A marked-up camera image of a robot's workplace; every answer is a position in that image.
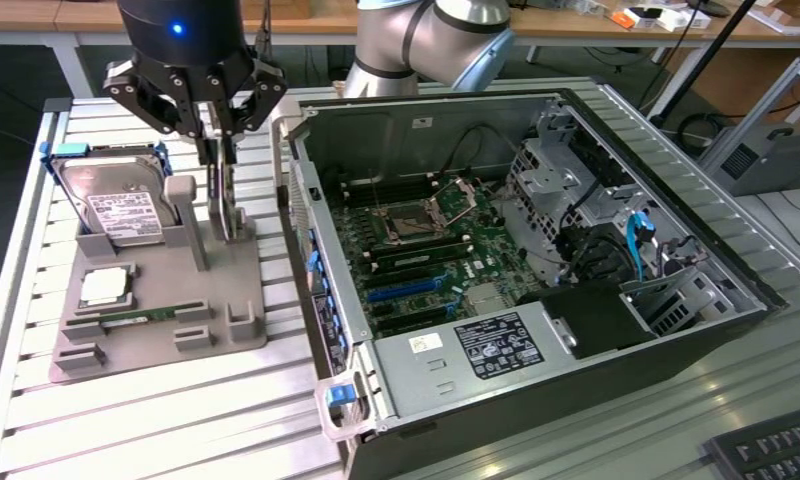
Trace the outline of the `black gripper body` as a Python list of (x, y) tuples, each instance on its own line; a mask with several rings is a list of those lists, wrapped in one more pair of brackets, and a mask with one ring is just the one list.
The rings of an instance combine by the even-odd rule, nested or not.
[(238, 1), (120, 1), (136, 72), (167, 95), (176, 77), (208, 98), (216, 77), (232, 97), (254, 73)]

